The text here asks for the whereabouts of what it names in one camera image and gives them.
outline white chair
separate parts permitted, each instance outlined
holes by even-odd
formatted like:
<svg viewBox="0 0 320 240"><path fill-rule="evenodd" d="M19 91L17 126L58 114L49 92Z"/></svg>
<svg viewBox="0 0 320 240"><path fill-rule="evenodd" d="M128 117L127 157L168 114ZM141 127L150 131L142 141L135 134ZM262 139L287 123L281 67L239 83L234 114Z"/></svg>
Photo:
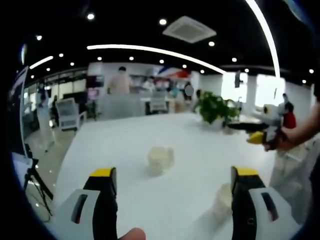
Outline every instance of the white chair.
<svg viewBox="0 0 320 240"><path fill-rule="evenodd" d="M87 121L87 112L79 114L79 108L74 98L59 100L55 106L59 115L59 128L62 131L77 131L81 124Z"/></svg>
<svg viewBox="0 0 320 240"><path fill-rule="evenodd" d="M154 91L150 101L150 112L168 112L165 91Z"/></svg>

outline air conditioning vent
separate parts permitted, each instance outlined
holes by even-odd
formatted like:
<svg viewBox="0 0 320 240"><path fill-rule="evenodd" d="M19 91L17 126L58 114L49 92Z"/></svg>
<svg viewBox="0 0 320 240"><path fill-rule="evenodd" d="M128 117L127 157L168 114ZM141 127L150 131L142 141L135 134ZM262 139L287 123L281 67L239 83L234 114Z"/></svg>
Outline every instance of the air conditioning vent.
<svg viewBox="0 0 320 240"><path fill-rule="evenodd" d="M211 28L188 16L182 16L171 23L162 34L180 39L190 44L217 35Z"/></svg>

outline finger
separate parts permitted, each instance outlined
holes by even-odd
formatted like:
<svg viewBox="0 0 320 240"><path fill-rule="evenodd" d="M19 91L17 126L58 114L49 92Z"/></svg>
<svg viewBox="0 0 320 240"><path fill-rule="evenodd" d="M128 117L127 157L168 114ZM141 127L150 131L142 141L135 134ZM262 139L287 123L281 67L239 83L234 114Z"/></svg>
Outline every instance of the finger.
<svg viewBox="0 0 320 240"><path fill-rule="evenodd" d="M119 240L146 240L146 234L141 228L133 228Z"/></svg>

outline white pot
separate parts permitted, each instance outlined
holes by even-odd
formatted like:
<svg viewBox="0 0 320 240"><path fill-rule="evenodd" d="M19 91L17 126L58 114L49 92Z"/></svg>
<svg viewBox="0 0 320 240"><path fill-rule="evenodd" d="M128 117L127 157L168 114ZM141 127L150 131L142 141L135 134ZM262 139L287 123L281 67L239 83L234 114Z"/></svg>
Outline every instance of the white pot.
<svg viewBox="0 0 320 240"><path fill-rule="evenodd" d="M202 121L202 125L205 129L211 130L211 131L220 131L222 129L222 123L223 123L223 118L218 118L214 120L212 124L209 124L206 121Z"/></svg>
<svg viewBox="0 0 320 240"><path fill-rule="evenodd" d="M232 135L234 134L236 131L228 126L225 126L223 129L223 133L226 135Z"/></svg>

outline white shirt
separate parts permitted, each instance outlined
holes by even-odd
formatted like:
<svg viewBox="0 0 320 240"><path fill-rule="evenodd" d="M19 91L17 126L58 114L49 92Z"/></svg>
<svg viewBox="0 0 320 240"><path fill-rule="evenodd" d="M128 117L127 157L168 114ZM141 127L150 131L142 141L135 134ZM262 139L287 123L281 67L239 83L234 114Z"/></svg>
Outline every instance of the white shirt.
<svg viewBox="0 0 320 240"><path fill-rule="evenodd" d="M126 73L118 73L109 83L110 92L112 94L129 94L130 87L133 86L132 79Z"/></svg>
<svg viewBox="0 0 320 240"><path fill-rule="evenodd" d="M153 92L155 89L156 89L156 86L153 82L150 82L150 81L146 81L143 83L142 87L144 89L147 89L149 90L150 92Z"/></svg>

